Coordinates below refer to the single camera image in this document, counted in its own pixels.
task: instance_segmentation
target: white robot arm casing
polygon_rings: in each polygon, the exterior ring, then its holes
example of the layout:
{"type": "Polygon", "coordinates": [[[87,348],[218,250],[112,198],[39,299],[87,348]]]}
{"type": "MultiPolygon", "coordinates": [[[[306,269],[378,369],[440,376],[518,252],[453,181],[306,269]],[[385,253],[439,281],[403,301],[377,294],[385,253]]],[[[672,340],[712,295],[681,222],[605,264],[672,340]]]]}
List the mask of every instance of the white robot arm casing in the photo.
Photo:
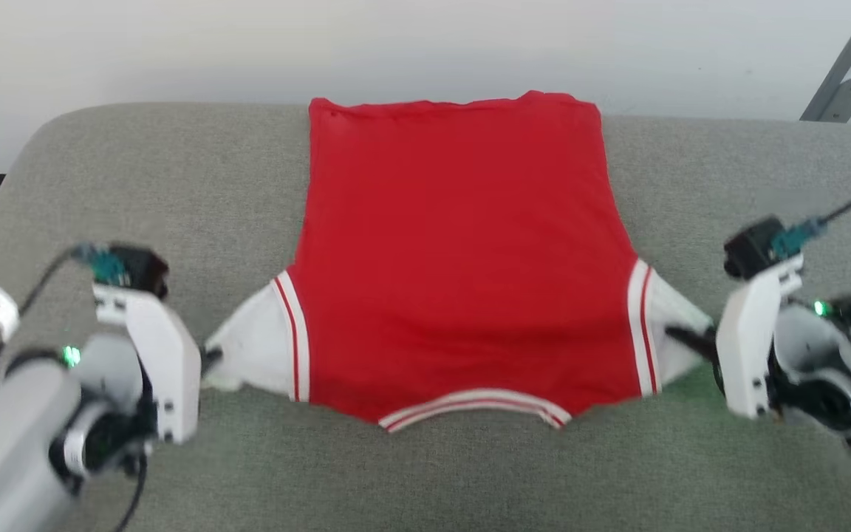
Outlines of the white robot arm casing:
{"type": "Polygon", "coordinates": [[[728,297],[716,344],[724,398],[737,415],[755,418],[769,407],[765,378],[777,316],[784,297],[803,282],[803,255],[763,270],[728,297]]]}
{"type": "Polygon", "coordinates": [[[199,346],[182,319],[152,293],[94,285],[98,320],[127,327],[157,404],[157,435],[183,443],[199,420],[199,346]]]}
{"type": "Polygon", "coordinates": [[[80,403],[80,384],[57,364],[30,364],[0,387],[0,532],[49,530],[74,505],[48,446],[80,403]]]}

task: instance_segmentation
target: gray cushion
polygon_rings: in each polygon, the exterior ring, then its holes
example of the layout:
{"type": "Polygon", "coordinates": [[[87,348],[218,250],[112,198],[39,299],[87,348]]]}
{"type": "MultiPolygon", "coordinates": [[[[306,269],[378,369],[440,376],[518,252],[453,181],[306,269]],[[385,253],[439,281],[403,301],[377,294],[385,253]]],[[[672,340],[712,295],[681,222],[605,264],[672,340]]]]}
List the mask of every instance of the gray cushion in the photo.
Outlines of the gray cushion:
{"type": "MultiPolygon", "coordinates": [[[[606,117],[636,250],[716,316],[722,242],[851,195],[851,127],[606,117]]],[[[81,239],[145,243],[199,339],[293,257],[308,176],[304,107],[129,104],[72,112],[0,191],[0,284],[24,297],[81,239]]],[[[804,297],[851,290],[851,215],[807,249],[804,297]]],[[[55,277],[11,346],[81,344],[88,276],[55,277]]],[[[96,482],[68,530],[110,529],[131,496],[96,482]]],[[[445,415],[399,434],[246,389],[203,393],[199,434],[159,445],[139,530],[851,530],[851,460],[811,426],[732,417],[700,370],[557,432],[527,415],[445,415]]]]}

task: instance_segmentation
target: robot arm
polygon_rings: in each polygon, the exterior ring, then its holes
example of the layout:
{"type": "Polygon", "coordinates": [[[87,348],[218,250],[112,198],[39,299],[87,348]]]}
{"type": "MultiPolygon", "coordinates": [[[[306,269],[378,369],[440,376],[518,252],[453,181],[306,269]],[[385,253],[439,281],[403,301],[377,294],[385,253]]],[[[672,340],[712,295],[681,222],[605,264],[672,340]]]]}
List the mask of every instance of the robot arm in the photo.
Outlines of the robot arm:
{"type": "Polygon", "coordinates": [[[803,241],[787,246],[790,232],[776,218],[739,233],[725,246],[725,269],[746,283],[729,296],[717,332],[669,333],[712,361],[733,414],[815,421],[851,454],[851,296],[810,306],[793,298],[803,241]]]}
{"type": "MultiPolygon", "coordinates": [[[[105,471],[142,469],[141,488],[152,442],[180,444],[196,431],[200,372],[212,359],[200,357],[162,303],[165,263],[127,246],[81,256],[95,269],[98,320],[125,327],[127,336],[95,334],[67,361],[53,350],[26,350],[4,371],[0,531],[54,528],[82,485],[105,471]]],[[[0,297],[0,313],[17,316],[9,303],[0,297]]],[[[2,326],[7,340],[14,326],[2,326]]]]}

